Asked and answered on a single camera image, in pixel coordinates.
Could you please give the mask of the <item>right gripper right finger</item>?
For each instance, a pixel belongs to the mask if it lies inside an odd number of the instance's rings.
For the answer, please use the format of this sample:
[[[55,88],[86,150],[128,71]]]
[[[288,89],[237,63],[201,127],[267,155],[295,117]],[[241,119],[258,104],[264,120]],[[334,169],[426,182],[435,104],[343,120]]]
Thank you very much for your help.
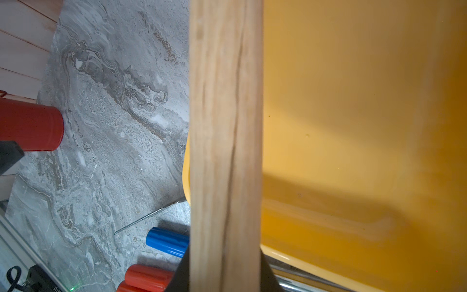
[[[260,267],[260,291],[261,292],[283,292],[282,287],[278,283],[275,274],[266,260],[266,256],[261,253]]]

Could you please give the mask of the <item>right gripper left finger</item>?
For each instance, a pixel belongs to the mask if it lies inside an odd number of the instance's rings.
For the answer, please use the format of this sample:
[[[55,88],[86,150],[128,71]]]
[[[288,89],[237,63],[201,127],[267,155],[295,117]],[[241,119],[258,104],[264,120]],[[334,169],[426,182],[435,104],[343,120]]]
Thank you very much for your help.
[[[187,248],[165,292],[190,291],[190,248]]]

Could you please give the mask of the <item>wooden handle hoe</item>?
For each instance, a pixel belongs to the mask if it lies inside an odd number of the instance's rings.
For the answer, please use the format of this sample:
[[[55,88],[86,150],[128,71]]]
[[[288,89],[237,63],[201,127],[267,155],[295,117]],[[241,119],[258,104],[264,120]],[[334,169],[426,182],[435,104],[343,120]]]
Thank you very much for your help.
[[[192,1],[190,290],[260,289],[263,2]]]

